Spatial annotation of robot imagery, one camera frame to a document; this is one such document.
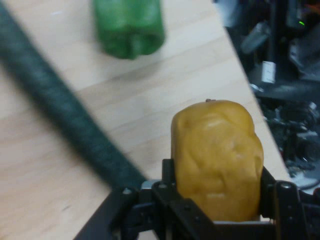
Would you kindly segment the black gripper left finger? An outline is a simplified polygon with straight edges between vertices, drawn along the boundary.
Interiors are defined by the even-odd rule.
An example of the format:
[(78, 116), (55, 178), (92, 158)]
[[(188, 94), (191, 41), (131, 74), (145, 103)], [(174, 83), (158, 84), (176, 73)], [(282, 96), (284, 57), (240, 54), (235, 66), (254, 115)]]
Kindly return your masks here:
[(162, 161), (162, 179), (145, 181), (141, 189), (113, 190), (76, 235), (77, 240), (137, 240), (152, 231), (159, 240), (205, 240), (214, 223), (175, 186), (172, 159)]

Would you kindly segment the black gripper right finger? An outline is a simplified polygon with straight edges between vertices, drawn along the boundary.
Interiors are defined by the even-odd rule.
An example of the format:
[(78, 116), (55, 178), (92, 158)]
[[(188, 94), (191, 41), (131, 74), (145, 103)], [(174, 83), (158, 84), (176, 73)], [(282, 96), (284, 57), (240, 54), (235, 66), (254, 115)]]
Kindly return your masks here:
[(273, 220), (276, 240), (318, 240), (320, 238), (320, 189), (313, 194), (294, 183), (275, 180), (263, 168), (260, 180), (260, 214)]

